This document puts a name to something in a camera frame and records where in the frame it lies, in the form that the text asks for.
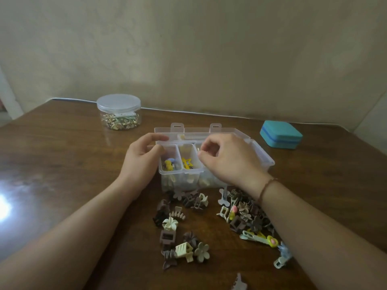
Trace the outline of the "person's right hand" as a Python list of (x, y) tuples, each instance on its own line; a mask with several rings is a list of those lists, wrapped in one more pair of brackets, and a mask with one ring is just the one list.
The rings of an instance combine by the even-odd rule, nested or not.
[(212, 174), (227, 184), (237, 186), (258, 200), (265, 185), (273, 179), (263, 170), (255, 151), (233, 134), (209, 135), (200, 151), (213, 155)]

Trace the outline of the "person's left hand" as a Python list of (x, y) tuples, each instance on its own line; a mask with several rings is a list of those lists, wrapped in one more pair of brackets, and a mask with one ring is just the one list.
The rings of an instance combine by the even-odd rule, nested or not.
[(127, 150), (122, 169), (115, 183), (135, 200), (149, 184), (158, 168), (159, 158), (164, 154), (162, 145), (140, 146), (137, 140)]

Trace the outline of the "clear plastic organizer box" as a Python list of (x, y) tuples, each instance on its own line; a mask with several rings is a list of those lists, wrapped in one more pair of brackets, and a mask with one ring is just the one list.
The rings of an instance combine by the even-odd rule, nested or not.
[[(268, 171), (275, 165), (275, 161), (256, 141), (238, 129), (222, 127), (220, 123), (212, 123), (209, 127), (185, 127), (183, 123), (172, 123), (170, 127), (156, 127), (154, 131), (169, 137), (168, 141), (158, 142), (158, 144), (165, 148), (165, 153), (161, 156), (158, 163), (161, 187), (164, 192), (225, 188), (229, 186), (229, 184), (215, 177), (197, 157), (201, 144), (210, 133), (232, 133), (243, 138), (254, 149), (265, 171)], [(191, 158), (194, 169), (184, 169), (182, 157), (186, 159)], [(164, 171), (163, 163), (167, 158), (175, 158), (176, 170)]]

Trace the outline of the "person's left forearm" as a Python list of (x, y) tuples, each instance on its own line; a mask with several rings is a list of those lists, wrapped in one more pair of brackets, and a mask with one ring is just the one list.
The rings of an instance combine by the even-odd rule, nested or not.
[(82, 290), (128, 206), (147, 186), (115, 180), (0, 263), (0, 290)]

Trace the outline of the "person's right forearm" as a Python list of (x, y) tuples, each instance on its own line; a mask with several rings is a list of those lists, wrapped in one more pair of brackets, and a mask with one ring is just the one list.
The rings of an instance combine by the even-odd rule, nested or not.
[(387, 290), (387, 253), (276, 180), (258, 202), (319, 290)]

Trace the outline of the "heap of gold pins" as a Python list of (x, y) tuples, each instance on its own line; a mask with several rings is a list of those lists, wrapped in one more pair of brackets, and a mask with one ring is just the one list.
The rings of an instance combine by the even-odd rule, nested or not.
[(129, 130), (139, 126), (142, 122), (142, 118), (139, 114), (135, 113), (133, 116), (116, 116), (110, 113), (104, 113), (101, 115), (102, 124), (110, 130), (121, 131)]

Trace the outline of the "round clear plastic jar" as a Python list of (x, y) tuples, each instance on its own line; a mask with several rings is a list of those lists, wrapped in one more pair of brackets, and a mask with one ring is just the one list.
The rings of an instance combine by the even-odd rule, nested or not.
[(115, 93), (100, 97), (96, 101), (100, 117), (104, 113), (114, 114), (116, 116), (133, 116), (135, 113), (141, 116), (141, 101), (138, 97)]

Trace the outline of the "pile of small hair claws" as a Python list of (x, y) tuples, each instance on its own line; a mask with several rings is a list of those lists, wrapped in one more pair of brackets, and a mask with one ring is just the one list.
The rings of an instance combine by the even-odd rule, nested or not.
[(262, 238), (264, 233), (275, 237), (276, 230), (262, 207), (251, 196), (241, 189), (219, 189), (218, 200), (221, 206), (217, 216), (226, 221), (229, 228), (237, 234), (249, 232)]
[(192, 190), (167, 191), (167, 199), (158, 202), (153, 223), (161, 229), (159, 244), (163, 257), (163, 271), (176, 267), (179, 260), (187, 263), (206, 263), (210, 259), (209, 245), (192, 230), (180, 228), (187, 218), (187, 209), (202, 212), (208, 206), (208, 196)]

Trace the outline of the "blue square zip case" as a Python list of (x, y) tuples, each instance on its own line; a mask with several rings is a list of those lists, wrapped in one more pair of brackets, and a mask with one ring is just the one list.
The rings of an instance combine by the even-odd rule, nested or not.
[(290, 123), (266, 120), (260, 130), (260, 135), (272, 148), (296, 149), (303, 135)]

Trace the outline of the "green duckbill hair clip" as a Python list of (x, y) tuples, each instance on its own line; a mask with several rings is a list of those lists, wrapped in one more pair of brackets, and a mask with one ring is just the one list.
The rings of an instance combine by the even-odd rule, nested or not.
[(242, 234), (240, 234), (239, 237), (243, 240), (249, 240), (269, 245), (271, 248), (277, 248), (279, 244), (276, 238), (271, 235), (266, 236), (261, 232), (254, 233), (251, 231), (243, 230)]

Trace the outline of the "pale blue hair clip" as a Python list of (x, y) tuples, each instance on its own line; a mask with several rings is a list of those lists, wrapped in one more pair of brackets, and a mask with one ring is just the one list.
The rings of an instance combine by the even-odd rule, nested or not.
[(278, 245), (278, 250), (280, 252), (280, 256), (278, 259), (274, 261), (274, 267), (276, 269), (283, 268), (290, 259), (293, 258), (293, 254), (289, 251), (289, 248), (286, 246), (286, 244), (281, 241), (280, 245)]

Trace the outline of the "grey hair clip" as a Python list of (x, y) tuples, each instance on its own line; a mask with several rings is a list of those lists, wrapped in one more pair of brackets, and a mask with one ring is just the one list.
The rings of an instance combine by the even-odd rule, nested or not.
[(240, 273), (237, 273), (235, 282), (231, 290), (248, 290), (248, 285), (242, 281)]

